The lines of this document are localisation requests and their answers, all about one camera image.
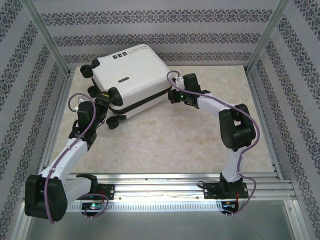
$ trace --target marble surface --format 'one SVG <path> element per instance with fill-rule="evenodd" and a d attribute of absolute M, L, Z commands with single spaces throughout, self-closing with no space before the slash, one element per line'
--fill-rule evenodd
<path fill-rule="evenodd" d="M 243 66 L 171 66 L 182 75 L 195 73 L 201 89 L 233 104 L 244 103 L 258 121 Z M 69 97 L 87 93 L 92 85 L 77 68 Z M 55 143 L 53 159 L 65 146 L 77 115 L 66 106 Z M 97 139 L 74 168 L 74 173 L 220 173 L 226 148 L 220 138 L 219 120 L 185 104 L 168 100 L 143 111 L 110 130 L 97 130 Z M 273 172 L 262 134 L 247 152 L 243 172 Z"/>

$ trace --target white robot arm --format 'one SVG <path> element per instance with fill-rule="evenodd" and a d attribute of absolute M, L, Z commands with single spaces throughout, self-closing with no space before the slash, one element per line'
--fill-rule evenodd
<path fill-rule="evenodd" d="M 172 104 L 184 102 L 186 105 L 204 110 L 219 118 L 221 139 L 227 147 L 226 163 L 220 174 L 220 182 L 208 185 L 210 188 L 209 192 L 211 193 L 210 198 L 232 199 L 237 194 L 240 195 L 240 198 L 247 198 L 247 188 L 239 173 L 241 172 L 245 157 L 242 153 L 251 145 L 252 140 L 255 139 L 256 131 L 251 120 L 241 112 L 231 108 L 236 107 L 249 115 L 247 106 L 244 104 L 237 106 L 230 103 L 223 104 L 225 102 L 214 97 L 207 90 L 201 90 L 197 76 L 194 73 L 172 77 L 172 82 L 171 84 L 181 89 L 172 89 L 168 92 L 168 99 Z M 242 159 L 238 168 L 240 156 L 242 156 Z"/>
<path fill-rule="evenodd" d="M 78 174 L 68 184 L 66 180 L 96 140 L 96 130 L 105 120 L 112 102 L 107 92 L 100 92 L 94 102 L 83 101 L 77 106 L 78 120 L 73 123 L 64 149 L 45 170 L 39 175 L 30 175 L 25 182 L 24 212 L 27 216 L 57 222 L 65 215 L 68 205 L 81 196 L 102 197 L 98 191 L 104 188 L 104 184 L 98 184 L 94 175 Z"/>
<path fill-rule="evenodd" d="M 201 91 L 194 73 L 176 77 L 174 82 L 185 90 L 212 96 L 206 90 Z M 168 92 L 168 99 L 172 104 L 184 102 L 219 118 L 221 139 L 227 147 L 227 161 L 220 174 L 220 181 L 216 185 L 214 185 L 215 183 L 209 183 L 211 185 L 208 185 L 211 196 L 213 196 L 210 198 L 233 199 L 238 193 L 240 198 L 247 198 L 248 193 L 244 192 L 246 184 L 243 183 L 243 179 L 238 171 L 238 159 L 241 152 L 250 146 L 251 141 L 256 137 L 252 122 L 230 107 L 204 96 L 196 96 L 172 89 Z M 107 92 L 98 94 L 94 101 L 96 108 L 95 118 L 93 124 L 86 132 L 84 129 L 89 127 L 89 122 L 93 119 L 93 105 L 90 101 L 84 101 L 77 106 L 78 120 L 74 122 L 69 140 L 62 152 L 39 175 L 30 175 L 26 180 L 24 212 L 27 216 L 49 219 L 44 197 L 46 181 L 47 209 L 49 208 L 53 221 L 61 220 L 66 213 L 68 205 L 82 195 L 98 193 L 99 184 L 97 177 L 94 175 L 79 174 L 68 184 L 66 180 L 74 166 L 94 143 L 97 137 L 96 130 L 106 118 L 109 104 L 112 102 L 113 99 L 109 97 Z M 236 107 L 249 114 L 244 104 L 237 105 Z M 235 126 L 234 121 L 238 121 L 240 124 Z"/>

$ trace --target floral pattern wall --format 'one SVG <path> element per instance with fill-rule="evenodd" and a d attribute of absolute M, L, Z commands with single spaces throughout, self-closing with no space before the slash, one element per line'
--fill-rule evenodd
<path fill-rule="evenodd" d="M 65 76 L 18 0 L 0 0 L 0 240 L 45 149 Z"/>
<path fill-rule="evenodd" d="M 167 65 L 244 65 L 278 0 L 35 1 L 70 68 L 138 44 Z"/>
<path fill-rule="evenodd" d="M 320 239 L 320 5 L 294 0 L 252 79 L 273 147 L 291 179 L 311 239 Z"/>

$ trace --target metal extrusion bar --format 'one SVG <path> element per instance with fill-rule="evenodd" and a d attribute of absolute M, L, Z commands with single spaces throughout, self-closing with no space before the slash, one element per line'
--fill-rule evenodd
<path fill-rule="evenodd" d="M 219 181 L 218 174 L 96 174 L 100 184 L 115 184 L 114 200 L 121 203 L 190 202 L 206 201 L 199 181 L 214 183 Z M 253 200 L 295 200 L 296 193 L 290 180 L 279 180 L 274 174 L 252 174 L 257 182 Z M 254 184 L 244 181 L 248 192 Z"/>
<path fill-rule="evenodd" d="M 249 85 L 249 88 L 250 88 L 250 91 L 251 91 L 253 103 L 254 103 L 254 106 L 255 106 L 255 109 L 256 109 L 260 124 L 261 124 L 261 128 L 262 128 L 261 130 L 263 132 L 263 135 L 264 135 L 264 138 L 265 138 L 265 142 L 266 142 L 266 145 L 268 147 L 269 154 L 271 155 L 272 160 L 273 160 L 275 171 L 277 173 L 278 178 L 280 180 L 284 180 L 285 178 L 283 176 L 283 173 L 282 173 L 282 170 L 281 170 L 281 167 L 280 167 L 277 155 L 276 155 L 276 151 L 275 151 L 275 148 L 274 148 L 270 133 L 268 131 L 267 122 L 266 122 L 266 119 L 264 117 L 262 108 L 260 106 L 258 95 L 257 95 L 257 92 L 255 90 L 254 83 L 252 81 L 250 73 L 246 73 L 246 79 L 248 81 L 248 85 Z"/>
<path fill-rule="evenodd" d="M 61 54 L 54 38 L 52 37 L 50 31 L 48 30 L 41 14 L 38 12 L 37 7 L 33 0 L 21 0 L 22 5 L 29 14 L 31 20 L 36 26 L 37 30 L 41 34 L 45 44 L 52 53 L 55 61 L 58 63 L 60 69 L 63 71 L 64 75 L 67 76 L 70 69 L 63 55 Z"/>
<path fill-rule="evenodd" d="M 311 240 L 298 200 L 284 200 L 284 205 L 295 239 Z"/>
<path fill-rule="evenodd" d="M 290 2 L 290 0 L 280 0 L 276 6 L 268 24 L 266 25 L 258 43 L 256 44 L 256 47 L 250 56 L 248 63 L 245 65 L 245 69 L 248 74 L 251 73 L 252 69 L 255 67 L 261 53 L 267 45 L 272 33 L 276 29 Z"/>
<path fill-rule="evenodd" d="M 78 173 L 72 173 L 68 179 L 75 179 Z M 98 180 L 179 180 L 179 179 L 219 179 L 220 173 L 90 173 L 96 175 Z M 276 172 L 248 172 L 244 173 L 252 178 L 274 178 L 278 177 Z"/>
<path fill-rule="evenodd" d="M 74 77 L 75 76 L 75 72 L 76 72 L 76 70 L 75 69 L 71 69 L 70 70 L 70 74 L 69 74 L 69 77 Z"/>
<path fill-rule="evenodd" d="M 45 145 L 45 149 L 42 155 L 42 160 L 40 162 L 40 166 L 38 169 L 38 174 L 42 172 L 42 170 L 48 166 L 50 163 L 51 155 L 54 151 L 55 143 L 58 137 L 59 128 L 61 125 L 61 121 L 64 115 L 65 106 L 68 100 L 69 91 L 72 84 L 72 77 L 66 77 L 62 86 L 61 94 L 59 96 L 59 100 L 56 106 L 56 111 L 54 113 L 54 117 L 52 120 L 52 125 L 50 128 L 49 136 L 47 143 Z"/>
<path fill-rule="evenodd" d="M 25 215 L 25 202 L 22 202 L 17 220 L 12 233 L 12 240 L 23 240 L 27 238 L 31 223 L 31 216 Z"/>

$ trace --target black caster wheel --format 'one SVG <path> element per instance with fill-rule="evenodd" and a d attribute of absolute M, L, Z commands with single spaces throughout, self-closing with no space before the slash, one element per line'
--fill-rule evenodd
<path fill-rule="evenodd" d="M 91 86 L 88 88 L 88 93 L 89 93 L 90 97 L 92 97 L 92 98 L 96 98 L 98 96 L 99 92 L 100 91 L 96 86 Z"/>
<path fill-rule="evenodd" d="M 109 117 L 106 122 L 105 122 L 108 127 L 112 130 L 115 129 L 119 126 L 119 120 L 116 116 L 111 116 Z"/>
<path fill-rule="evenodd" d="M 92 67 L 87 64 L 80 67 L 80 72 L 82 73 L 82 76 L 86 79 L 92 78 L 94 75 L 94 73 L 92 72 Z"/>

